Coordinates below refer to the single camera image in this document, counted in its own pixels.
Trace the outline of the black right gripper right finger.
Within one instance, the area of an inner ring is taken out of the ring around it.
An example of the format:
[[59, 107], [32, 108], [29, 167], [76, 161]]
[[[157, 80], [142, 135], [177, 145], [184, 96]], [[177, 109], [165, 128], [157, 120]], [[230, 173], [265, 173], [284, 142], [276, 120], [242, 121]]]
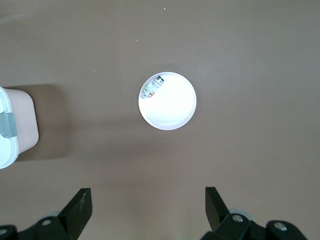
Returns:
[[259, 228], [241, 213], [231, 213], [215, 187], [205, 188], [205, 213], [211, 231], [203, 240], [259, 240]]

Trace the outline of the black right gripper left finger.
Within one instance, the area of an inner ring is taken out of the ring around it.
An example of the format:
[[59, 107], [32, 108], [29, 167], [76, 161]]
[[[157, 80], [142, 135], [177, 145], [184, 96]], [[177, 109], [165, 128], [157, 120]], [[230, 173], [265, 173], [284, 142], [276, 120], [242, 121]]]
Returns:
[[39, 220], [34, 227], [37, 240], [77, 240], [93, 213], [90, 188], [80, 189], [56, 216]]

